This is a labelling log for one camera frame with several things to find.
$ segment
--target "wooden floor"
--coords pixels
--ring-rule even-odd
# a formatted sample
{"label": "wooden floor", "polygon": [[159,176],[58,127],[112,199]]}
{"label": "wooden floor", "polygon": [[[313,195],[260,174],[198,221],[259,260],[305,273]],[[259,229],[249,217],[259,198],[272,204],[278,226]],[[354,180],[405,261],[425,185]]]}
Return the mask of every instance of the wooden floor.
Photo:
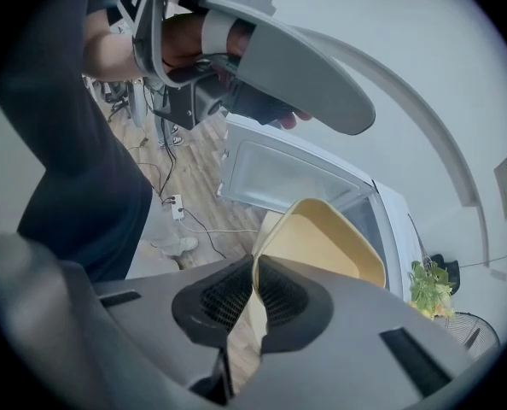
{"label": "wooden floor", "polygon": [[[105,113],[108,112],[108,105],[101,104],[101,107]],[[144,137],[143,130],[127,119],[124,111],[114,115],[110,126],[126,148],[138,146]],[[139,149],[131,149],[131,154],[136,162],[159,166],[163,176],[161,179],[155,167],[140,165],[151,184],[159,189],[159,181],[164,182],[171,163],[166,151],[158,145],[152,114],[146,117],[144,129],[149,139],[147,144]],[[221,114],[203,121],[190,132],[180,130],[178,135],[184,139],[184,143],[174,148],[178,162],[162,197],[182,195],[184,208],[194,214],[208,230],[258,230],[265,216],[264,210],[216,196],[224,133],[225,122]],[[196,231],[202,230],[202,226],[189,215],[185,216],[184,224]],[[199,247],[184,254],[179,260],[180,268],[221,260],[221,256],[212,249],[207,234],[191,233],[179,223],[176,223],[176,230],[183,236],[199,239]],[[254,232],[218,232],[210,235],[216,249],[232,259],[250,253],[256,238]],[[238,391],[259,365],[259,345],[248,324],[246,311],[230,334],[229,356],[233,385],[235,391]]]}

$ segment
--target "white chest freezer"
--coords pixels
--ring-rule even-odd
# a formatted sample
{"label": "white chest freezer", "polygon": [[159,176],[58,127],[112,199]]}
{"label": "white chest freezer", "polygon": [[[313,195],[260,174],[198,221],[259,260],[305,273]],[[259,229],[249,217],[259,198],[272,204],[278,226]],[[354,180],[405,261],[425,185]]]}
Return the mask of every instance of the white chest freezer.
{"label": "white chest freezer", "polygon": [[409,271],[422,253],[405,199],[341,158],[302,138],[227,116],[218,195],[285,213],[297,200],[324,199],[381,256],[387,289],[411,299]]}

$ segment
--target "forearm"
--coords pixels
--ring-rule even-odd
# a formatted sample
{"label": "forearm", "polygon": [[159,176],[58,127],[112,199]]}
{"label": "forearm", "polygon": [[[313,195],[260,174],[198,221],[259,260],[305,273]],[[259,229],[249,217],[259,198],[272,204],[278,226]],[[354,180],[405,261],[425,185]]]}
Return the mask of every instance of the forearm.
{"label": "forearm", "polygon": [[141,78],[132,36],[101,32],[90,38],[84,47],[83,73],[106,82]]}

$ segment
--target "sneaker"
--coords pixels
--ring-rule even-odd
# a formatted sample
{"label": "sneaker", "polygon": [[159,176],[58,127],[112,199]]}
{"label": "sneaker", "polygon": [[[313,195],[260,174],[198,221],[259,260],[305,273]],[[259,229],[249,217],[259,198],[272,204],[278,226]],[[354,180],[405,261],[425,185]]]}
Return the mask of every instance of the sneaker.
{"label": "sneaker", "polygon": [[[181,137],[172,137],[172,142],[170,143],[171,146],[181,146],[184,143],[184,139]],[[165,144],[161,141],[159,141],[160,147],[165,147]]]}
{"label": "sneaker", "polygon": [[190,250],[195,249],[199,245],[198,238],[194,237],[183,237],[180,238],[177,242],[171,244],[165,244],[164,247],[157,246],[156,244],[151,243],[152,246],[159,248],[165,255],[179,257],[184,252],[189,252]]}

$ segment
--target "potted plant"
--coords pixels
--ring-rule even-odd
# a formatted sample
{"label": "potted plant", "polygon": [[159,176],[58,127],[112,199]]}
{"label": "potted plant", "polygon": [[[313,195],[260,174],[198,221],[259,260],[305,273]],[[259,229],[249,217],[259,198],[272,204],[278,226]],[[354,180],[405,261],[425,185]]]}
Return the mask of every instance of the potted plant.
{"label": "potted plant", "polygon": [[446,270],[430,261],[424,266],[413,261],[411,266],[411,300],[409,305],[422,315],[434,320],[435,316],[454,316],[451,303],[452,283]]}

